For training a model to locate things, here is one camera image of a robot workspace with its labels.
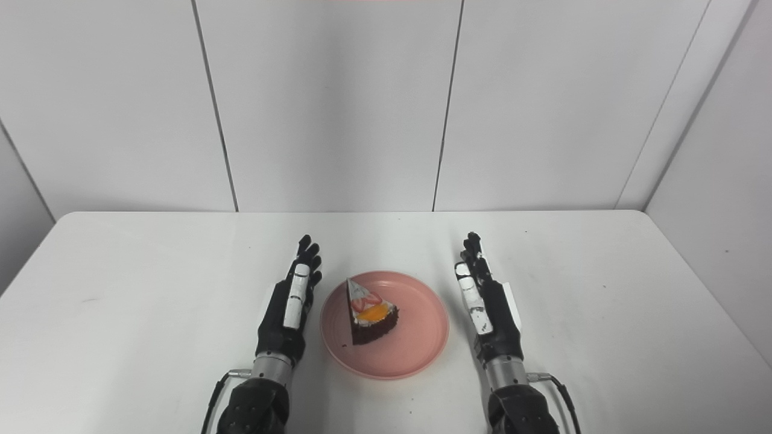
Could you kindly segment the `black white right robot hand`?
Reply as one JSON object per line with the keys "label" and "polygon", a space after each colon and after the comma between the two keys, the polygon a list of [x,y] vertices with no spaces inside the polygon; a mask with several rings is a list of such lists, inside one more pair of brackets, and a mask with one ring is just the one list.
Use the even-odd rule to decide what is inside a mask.
{"label": "black white right robot hand", "polygon": [[481,237],[471,231],[463,247],[454,273],[474,327],[475,357],[482,365],[497,357],[524,360],[521,333],[510,310],[508,292],[491,273]]}

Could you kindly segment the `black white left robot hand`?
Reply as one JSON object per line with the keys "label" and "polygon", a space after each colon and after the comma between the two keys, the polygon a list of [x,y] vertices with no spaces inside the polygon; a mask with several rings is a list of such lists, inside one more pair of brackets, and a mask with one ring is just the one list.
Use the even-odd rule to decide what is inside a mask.
{"label": "black white left robot hand", "polygon": [[255,355],[280,354],[295,367],[305,349],[305,327],[314,303],[314,289],[322,280],[320,246],[306,234],[286,277],[276,283],[258,329]]}

